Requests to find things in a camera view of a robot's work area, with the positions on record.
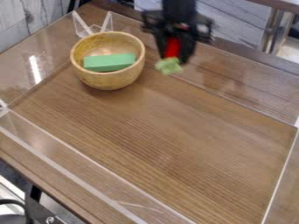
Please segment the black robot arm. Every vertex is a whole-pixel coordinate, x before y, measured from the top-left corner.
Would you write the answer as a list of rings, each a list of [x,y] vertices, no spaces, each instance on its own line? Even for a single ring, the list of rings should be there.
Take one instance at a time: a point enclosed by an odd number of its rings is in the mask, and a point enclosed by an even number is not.
[[[163,0],[160,10],[141,11],[143,32],[153,35],[160,58],[185,64],[196,44],[213,41],[213,20],[196,11],[196,0]]]

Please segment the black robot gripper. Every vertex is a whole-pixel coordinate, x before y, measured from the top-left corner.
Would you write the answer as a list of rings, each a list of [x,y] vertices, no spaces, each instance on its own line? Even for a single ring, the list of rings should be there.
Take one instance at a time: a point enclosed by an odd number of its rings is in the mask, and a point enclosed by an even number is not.
[[[180,52],[179,60],[181,64],[188,62],[196,48],[196,41],[209,43],[213,41],[212,26],[213,20],[200,13],[196,13],[188,22],[177,19],[167,19],[163,10],[143,10],[141,11],[141,30],[153,34],[155,43],[157,46],[160,58],[164,58],[167,48],[167,36],[160,30],[165,30],[167,34],[179,35]]]

